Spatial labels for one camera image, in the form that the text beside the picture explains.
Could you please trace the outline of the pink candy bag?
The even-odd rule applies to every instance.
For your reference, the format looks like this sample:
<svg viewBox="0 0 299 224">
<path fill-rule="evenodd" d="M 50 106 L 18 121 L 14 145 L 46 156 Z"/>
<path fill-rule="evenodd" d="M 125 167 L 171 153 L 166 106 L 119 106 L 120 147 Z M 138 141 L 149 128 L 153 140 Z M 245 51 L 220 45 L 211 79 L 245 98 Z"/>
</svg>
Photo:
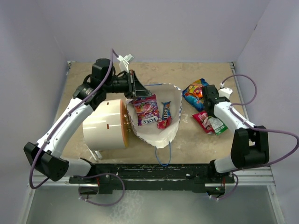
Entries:
<svg viewBox="0 0 299 224">
<path fill-rule="evenodd" d="M 146 98 L 134 99 L 130 104 L 134 107 L 137 114 L 138 126 L 158 122 L 160 116 L 155 94 Z"/>
</svg>

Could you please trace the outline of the orange snack bag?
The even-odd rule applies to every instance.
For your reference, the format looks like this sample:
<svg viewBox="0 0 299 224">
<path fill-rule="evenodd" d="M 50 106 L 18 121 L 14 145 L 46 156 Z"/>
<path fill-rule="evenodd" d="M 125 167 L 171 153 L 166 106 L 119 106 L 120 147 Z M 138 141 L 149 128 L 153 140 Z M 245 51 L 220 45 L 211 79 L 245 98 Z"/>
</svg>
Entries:
<svg viewBox="0 0 299 224">
<path fill-rule="evenodd" d="M 202 87 L 201 86 L 194 87 L 192 94 L 197 98 L 203 98 Z"/>
</svg>

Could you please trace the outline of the magenta red snack bag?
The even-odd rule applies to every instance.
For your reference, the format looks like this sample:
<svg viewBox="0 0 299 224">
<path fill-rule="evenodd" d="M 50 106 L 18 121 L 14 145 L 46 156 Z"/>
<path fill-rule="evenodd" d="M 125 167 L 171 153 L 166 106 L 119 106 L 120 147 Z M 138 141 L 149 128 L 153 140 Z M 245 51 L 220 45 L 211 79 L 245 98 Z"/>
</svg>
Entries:
<svg viewBox="0 0 299 224">
<path fill-rule="evenodd" d="M 214 134 L 214 129 L 209 121 L 209 116 L 207 112 L 201 111 L 199 113 L 193 114 L 192 117 L 199 123 L 201 128 L 207 134 Z"/>
</svg>

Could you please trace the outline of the green snack bag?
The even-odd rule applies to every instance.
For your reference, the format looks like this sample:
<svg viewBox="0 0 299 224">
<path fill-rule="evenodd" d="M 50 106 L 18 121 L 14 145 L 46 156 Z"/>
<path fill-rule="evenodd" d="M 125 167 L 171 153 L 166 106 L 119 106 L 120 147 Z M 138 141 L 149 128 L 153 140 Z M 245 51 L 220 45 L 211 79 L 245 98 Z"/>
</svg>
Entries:
<svg viewBox="0 0 299 224">
<path fill-rule="evenodd" d="M 228 129 L 228 127 L 219 118 L 209 116 L 209 122 L 215 135 L 220 135 Z"/>
</svg>

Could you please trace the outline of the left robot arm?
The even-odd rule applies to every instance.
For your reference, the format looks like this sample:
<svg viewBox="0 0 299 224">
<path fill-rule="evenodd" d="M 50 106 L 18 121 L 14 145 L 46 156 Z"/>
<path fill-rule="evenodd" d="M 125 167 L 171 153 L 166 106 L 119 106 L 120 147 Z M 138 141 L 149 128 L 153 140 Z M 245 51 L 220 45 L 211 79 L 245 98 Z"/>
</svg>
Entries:
<svg viewBox="0 0 299 224">
<path fill-rule="evenodd" d="M 35 143 L 28 142 L 24 146 L 25 155 L 31 165 L 29 182 L 33 182 L 34 170 L 39 171 L 52 181 L 64 176 L 80 176 L 91 183 L 96 178 L 92 164 L 84 159 L 62 159 L 63 150 L 83 121 L 94 112 L 108 93 L 122 93 L 126 98 L 149 97 L 147 90 L 136 77 L 135 71 L 128 65 L 132 55 L 118 56 L 121 69 L 115 73 L 111 59 L 100 58 L 92 65 L 92 72 L 84 78 L 55 124 Z"/>
</svg>

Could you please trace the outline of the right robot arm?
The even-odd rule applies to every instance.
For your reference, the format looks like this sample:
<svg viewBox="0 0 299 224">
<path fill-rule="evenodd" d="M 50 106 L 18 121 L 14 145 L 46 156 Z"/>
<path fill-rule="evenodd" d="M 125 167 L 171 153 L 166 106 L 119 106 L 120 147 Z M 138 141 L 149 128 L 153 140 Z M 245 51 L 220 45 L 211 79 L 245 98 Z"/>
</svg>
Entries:
<svg viewBox="0 0 299 224">
<path fill-rule="evenodd" d="M 224 173 L 268 163 L 266 128 L 245 119 L 227 97 L 221 96 L 215 85 L 202 87 L 202 96 L 207 114 L 221 120 L 234 134 L 230 155 L 210 162 L 212 168 L 208 170 L 208 179 L 219 182 Z"/>
</svg>

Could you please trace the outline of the blue checkered paper bag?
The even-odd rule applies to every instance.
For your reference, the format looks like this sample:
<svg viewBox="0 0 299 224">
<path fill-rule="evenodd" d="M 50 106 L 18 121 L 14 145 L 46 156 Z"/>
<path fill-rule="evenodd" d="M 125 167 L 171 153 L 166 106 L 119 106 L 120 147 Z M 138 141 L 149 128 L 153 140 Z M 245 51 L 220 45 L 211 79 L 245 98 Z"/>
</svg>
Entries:
<svg viewBox="0 0 299 224">
<path fill-rule="evenodd" d="M 172 122 L 166 129 L 158 129 L 157 122 L 138 126 L 137 114 L 130 104 L 132 100 L 127 99 L 127 111 L 133 133 L 142 141 L 153 146 L 156 150 L 169 146 L 176 137 L 182 114 L 182 90 L 173 84 L 148 84 L 145 86 L 152 95 L 156 95 L 159 116 L 162 119 L 162 102 L 171 101 L 170 111 Z"/>
</svg>

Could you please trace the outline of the blue snack bag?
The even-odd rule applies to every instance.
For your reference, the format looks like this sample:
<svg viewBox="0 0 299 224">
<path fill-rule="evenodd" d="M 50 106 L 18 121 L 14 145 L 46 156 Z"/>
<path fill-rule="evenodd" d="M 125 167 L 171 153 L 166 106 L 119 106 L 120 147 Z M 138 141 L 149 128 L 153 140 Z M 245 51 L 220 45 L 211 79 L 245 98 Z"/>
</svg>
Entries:
<svg viewBox="0 0 299 224">
<path fill-rule="evenodd" d="M 183 98 L 199 112 L 204 110 L 202 87 L 207 85 L 209 84 L 205 79 L 201 78 L 194 81 L 182 91 Z"/>
</svg>

